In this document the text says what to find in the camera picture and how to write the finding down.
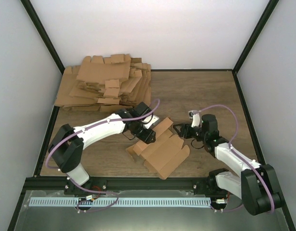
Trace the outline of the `brown cardboard box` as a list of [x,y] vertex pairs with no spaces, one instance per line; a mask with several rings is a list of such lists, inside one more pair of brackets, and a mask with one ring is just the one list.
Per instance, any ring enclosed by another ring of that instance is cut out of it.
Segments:
[[188,157],[190,148],[184,140],[173,134],[173,122],[167,117],[153,130],[156,132],[156,141],[145,144],[138,141],[126,148],[126,152],[135,162],[142,163],[150,173],[160,179],[167,179]]

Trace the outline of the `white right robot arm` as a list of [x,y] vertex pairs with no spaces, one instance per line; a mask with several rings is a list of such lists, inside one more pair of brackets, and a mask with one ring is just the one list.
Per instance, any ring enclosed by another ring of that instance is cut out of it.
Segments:
[[203,149],[214,158],[224,162],[230,170],[217,169],[209,173],[208,189],[218,194],[228,191],[241,199],[251,215],[272,212],[284,205],[284,196],[275,169],[251,160],[237,151],[220,135],[215,115],[200,116],[190,112],[190,124],[175,124],[179,137],[203,144]]

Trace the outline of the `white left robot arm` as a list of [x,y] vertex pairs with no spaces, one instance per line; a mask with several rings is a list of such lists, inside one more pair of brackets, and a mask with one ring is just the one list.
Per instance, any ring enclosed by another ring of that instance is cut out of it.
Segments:
[[134,108],[120,109],[105,119],[88,125],[61,126],[48,147],[46,166],[51,168],[49,159],[52,158],[56,168],[75,183],[75,188],[81,194],[88,194],[92,190],[92,181],[81,164],[82,152],[97,141],[127,131],[145,144],[154,143],[156,132],[152,128],[159,121],[154,111],[155,109],[141,102]]

